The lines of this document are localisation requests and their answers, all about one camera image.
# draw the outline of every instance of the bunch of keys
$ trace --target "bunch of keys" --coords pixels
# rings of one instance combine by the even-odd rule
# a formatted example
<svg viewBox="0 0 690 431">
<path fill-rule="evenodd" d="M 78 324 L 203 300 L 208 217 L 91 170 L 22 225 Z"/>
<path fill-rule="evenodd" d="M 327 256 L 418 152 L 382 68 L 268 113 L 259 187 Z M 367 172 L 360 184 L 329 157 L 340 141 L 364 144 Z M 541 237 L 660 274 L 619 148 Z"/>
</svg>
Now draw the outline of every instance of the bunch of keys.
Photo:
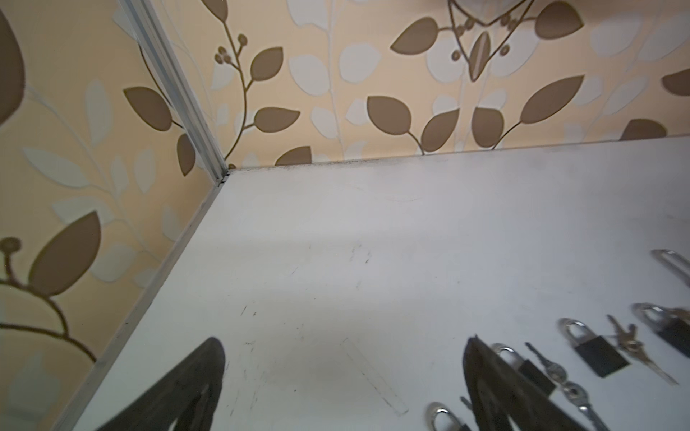
<svg viewBox="0 0 690 431">
<path fill-rule="evenodd" d="M 652 371 L 654 371 L 656 374 L 659 374 L 659 376 L 661 376 L 661 378 L 664 379 L 669 385 L 678 385 L 678 382 L 673 377 L 669 376 L 668 373 L 659 368 L 659 366 L 656 365 L 649 358 L 649 356 L 647 356 L 647 353 L 644 351 L 644 343 L 635 339 L 638 328 L 634 323 L 628 325 L 628 330 L 626 331 L 623 329 L 620 323 L 618 323 L 615 317 L 611 316 L 610 314 L 607 314 L 607 317 L 615 328 L 615 337 L 618 341 L 618 347 L 621 350 L 625 351 L 630 357 L 637 359 L 651 368 Z"/>
<path fill-rule="evenodd" d="M 584 388 L 577 383 L 568 381 L 568 373 L 565 368 L 556 362 L 549 361 L 544 355 L 539 353 L 539 351 L 530 343 L 525 343 L 527 348 L 536 355 L 539 362 L 544 366 L 544 371 L 546 375 L 551 378 L 554 382 L 558 383 L 561 392 L 565 395 L 566 399 L 571 402 L 578 410 L 589 419 L 589 421 L 594 426 L 596 431 L 610 431 L 609 427 L 606 426 L 604 421 L 599 417 L 594 411 L 591 403 L 589 402 L 589 395 Z"/>
</svg>

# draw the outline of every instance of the brown berry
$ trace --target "brown berry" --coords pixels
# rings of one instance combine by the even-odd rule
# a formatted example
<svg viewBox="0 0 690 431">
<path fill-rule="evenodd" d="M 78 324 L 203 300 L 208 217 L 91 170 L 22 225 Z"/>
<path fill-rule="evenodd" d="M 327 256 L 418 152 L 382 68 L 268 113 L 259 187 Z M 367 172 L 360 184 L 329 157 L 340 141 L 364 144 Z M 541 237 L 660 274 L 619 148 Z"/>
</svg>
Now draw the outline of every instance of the brown berry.
<svg viewBox="0 0 690 431">
<path fill-rule="evenodd" d="M 0 241 L 0 252 L 3 254 L 16 253 L 21 249 L 21 241 L 19 238 L 7 237 Z"/>
</svg>

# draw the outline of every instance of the wallpaper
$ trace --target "wallpaper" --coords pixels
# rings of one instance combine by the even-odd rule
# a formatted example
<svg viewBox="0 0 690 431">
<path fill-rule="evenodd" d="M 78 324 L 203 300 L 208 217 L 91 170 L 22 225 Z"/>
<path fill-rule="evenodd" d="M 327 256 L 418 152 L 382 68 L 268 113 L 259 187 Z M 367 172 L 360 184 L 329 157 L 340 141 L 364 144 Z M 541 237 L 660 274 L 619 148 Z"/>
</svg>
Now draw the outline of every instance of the wallpaper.
<svg viewBox="0 0 690 431">
<path fill-rule="evenodd" d="M 47 430 L 212 188 L 117 2 L 0 0 L 0 430 Z"/>
<path fill-rule="evenodd" d="M 231 167 L 690 132 L 688 0 L 153 0 Z"/>
</svg>

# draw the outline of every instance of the brass key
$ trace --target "brass key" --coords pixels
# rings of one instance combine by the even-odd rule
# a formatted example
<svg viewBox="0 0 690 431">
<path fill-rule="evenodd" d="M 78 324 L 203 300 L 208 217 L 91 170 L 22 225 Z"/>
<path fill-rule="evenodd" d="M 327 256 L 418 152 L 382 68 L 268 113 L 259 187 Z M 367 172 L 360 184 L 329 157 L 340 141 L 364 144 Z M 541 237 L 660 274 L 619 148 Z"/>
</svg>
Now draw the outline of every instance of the brass key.
<svg viewBox="0 0 690 431">
<path fill-rule="evenodd" d="M 628 355 L 642 362 L 646 366 L 650 367 L 652 371 L 661 376 L 669 385 L 678 385 L 678 382 L 671 376 L 669 376 L 664 370 L 659 368 L 646 354 L 644 351 L 644 343 L 636 340 L 635 336 L 638 332 L 638 327 L 634 323 L 628 325 L 628 330 L 626 331 L 618 323 L 615 317 L 610 314 L 607 315 L 611 324 L 615 328 L 615 337 L 618 340 L 618 347 L 624 350 Z"/>
</svg>

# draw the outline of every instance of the black padlock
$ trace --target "black padlock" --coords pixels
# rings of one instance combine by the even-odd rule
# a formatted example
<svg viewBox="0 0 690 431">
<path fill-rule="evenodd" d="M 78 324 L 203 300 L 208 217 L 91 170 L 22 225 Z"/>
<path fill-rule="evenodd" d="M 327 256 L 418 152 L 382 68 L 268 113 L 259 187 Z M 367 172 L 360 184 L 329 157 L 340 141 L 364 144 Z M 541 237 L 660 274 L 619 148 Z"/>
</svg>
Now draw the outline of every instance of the black padlock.
<svg viewBox="0 0 690 431">
<path fill-rule="evenodd" d="M 583 322 L 575 319 L 560 319 L 558 326 L 577 354 L 587 362 L 587 365 L 599 377 L 606 377 L 612 372 L 630 365 L 604 337 L 592 332 Z M 573 335 L 572 326 L 579 327 L 582 335 L 578 337 Z"/>
<path fill-rule="evenodd" d="M 674 349 L 690 358 L 690 325 L 671 309 L 637 303 L 633 304 L 633 313 Z"/>
<path fill-rule="evenodd" d="M 534 383 L 534 386 L 539 388 L 547 397 L 551 395 L 556 385 L 544 375 L 539 368 L 535 367 L 529 359 L 521 357 L 515 350 L 508 347 L 505 344 L 494 343 L 491 345 L 491 349 L 498 355 L 501 356 L 503 352 L 509 352 L 514 356 L 514 360 L 506 363 L 510 365 L 514 370 L 522 374 L 522 376 Z"/>
</svg>

